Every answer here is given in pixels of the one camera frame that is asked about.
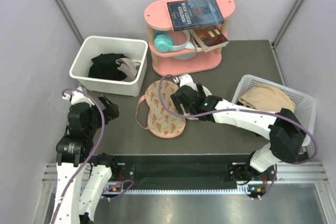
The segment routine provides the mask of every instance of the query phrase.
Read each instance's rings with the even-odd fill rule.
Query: headphones
[[[179,45],[179,46],[174,46],[173,38],[165,34],[165,32],[163,32],[163,34],[157,35],[156,38],[154,39],[154,46],[160,52],[180,51],[184,49],[187,46],[187,44],[190,42],[189,31],[183,30],[182,32],[184,32],[186,36],[186,41],[184,44]]]

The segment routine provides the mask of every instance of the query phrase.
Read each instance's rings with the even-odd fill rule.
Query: white storage bin
[[[147,68],[147,49],[148,44],[144,40],[90,36],[80,47],[71,66],[70,76],[88,90],[137,97]],[[91,59],[100,54],[124,54],[132,61],[139,62],[137,78],[132,82],[89,78],[89,69],[93,64]]]
[[[282,90],[289,98],[296,104],[294,115],[297,117],[299,122],[305,127],[310,133],[313,133],[315,118],[316,118],[316,101],[310,95],[304,94],[300,91],[296,91],[289,87],[277,84],[272,81],[268,81],[256,76],[247,74],[242,77],[238,84],[235,95],[232,98],[232,103],[236,103],[238,98],[250,90],[255,84],[262,83],[277,87]],[[310,137],[306,136],[303,146],[307,146],[310,142]]]

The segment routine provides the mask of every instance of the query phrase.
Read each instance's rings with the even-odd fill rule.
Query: folded towel
[[[266,85],[257,84],[238,101],[244,106],[255,110],[280,112],[282,108],[294,112],[295,103],[280,89]]]

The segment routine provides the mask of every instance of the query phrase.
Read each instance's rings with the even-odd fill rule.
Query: book cover
[[[217,26],[195,28],[189,31],[205,52],[215,48],[225,47],[229,43],[228,39]]]
[[[224,17],[216,0],[168,2],[167,8],[174,31],[224,23]]]

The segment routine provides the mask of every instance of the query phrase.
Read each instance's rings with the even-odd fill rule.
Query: brown book
[[[195,28],[189,30],[189,32],[205,52],[225,47],[229,43],[228,39],[216,26]]]

